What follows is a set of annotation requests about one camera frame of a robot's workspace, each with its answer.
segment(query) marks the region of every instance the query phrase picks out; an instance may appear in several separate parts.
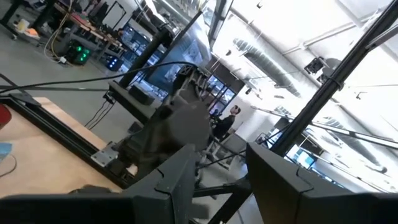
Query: robotic workstation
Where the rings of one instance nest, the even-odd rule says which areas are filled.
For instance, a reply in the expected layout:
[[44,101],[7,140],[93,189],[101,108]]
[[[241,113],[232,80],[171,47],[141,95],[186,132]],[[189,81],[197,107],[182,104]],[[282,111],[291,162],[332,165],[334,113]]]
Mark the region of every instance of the robotic workstation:
[[[398,0],[393,0],[270,150],[264,150],[257,144],[248,144],[248,174],[235,183],[235,186],[242,187],[223,189],[223,192],[226,192],[226,189],[230,190],[229,193],[232,195],[209,223],[227,223],[252,193],[256,197],[264,223],[398,223],[395,213],[398,204],[396,194],[353,194],[288,163],[282,157],[290,149],[297,135],[341,86],[340,83],[346,80],[370,51],[367,48],[368,44],[396,21],[397,11]],[[186,82],[189,80],[187,76],[182,76],[181,79],[183,84],[190,83]],[[165,105],[164,113],[161,113],[163,110],[157,111],[153,121],[151,119],[148,122],[149,128],[143,132],[148,133],[148,141],[144,141],[136,149],[141,149],[138,154],[144,161],[149,157],[151,166],[144,164],[144,167],[152,169],[155,166],[153,161],[161,165],[152,172],[147,170],[148,174],[131,186],[99,166],[97,162],[93,162],[90,155],[98,150],[92,149],[91,145],[62,126],[60,121],[45,114],[37,105],[29,104],[27,100],[25,102],[24,105],[16,106],[14,101],[9,100],[7,105],[17,108],[29,121],[40,126],[58,142],[67,146],[67,149],[125,190],[120,194],[113,194],[106,189],[82,188],[68,195],[7,197],[0,200],[1,221],[48,223],[60,222],[63,218],[68,220],[67,222],[85,223],[195,223],[189,219],[193,207],[192,198],[196,194],[196,151],[201,150],[196,147],[201,147],[201,142],[190,142],[189,133],[192,133],[192,136],[197,134],[199,139],[202,139],[208,136],[209,130],[200,128],[201,133],[190,132],[193,129],[192,125],[182,125],[173,115],[189,113],[199,115],[197,119],[208,119],[205,118],[206,111],[199,101],[187,101],[176,107],[169,103]],[[169,133],[167,138],[160,138],[159,134],[165,130],[172,133]],[[162,163],[163,156],[168,159]]]

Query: metal bracket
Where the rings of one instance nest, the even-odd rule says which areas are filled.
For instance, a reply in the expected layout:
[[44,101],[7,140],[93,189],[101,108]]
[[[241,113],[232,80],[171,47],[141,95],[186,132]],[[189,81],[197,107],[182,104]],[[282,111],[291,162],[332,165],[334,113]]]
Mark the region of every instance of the metal bracket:
[[35,99],[33,99],[33,97],[28,93],[11,93],[10,96],[15,100],[19,100],[30,105],[41,106],[41,104],[35,101]]
[[91,156],[91,159],[94,160],[101,167],[106,167],[109,163],[111,163],[114,159],[118,157],[119,152],[113,150],[114,142],[110,142],[103,150],[100,150]]
[[376,47],[384,44],[387,40],[391,39],[393,36],[397,34],[398,34],[398,25],[395,25],[390,29],[384,31],[382,34],[378,35],[372,41],[370,41],[370,43],[366,46],[366,49],[373,50]]

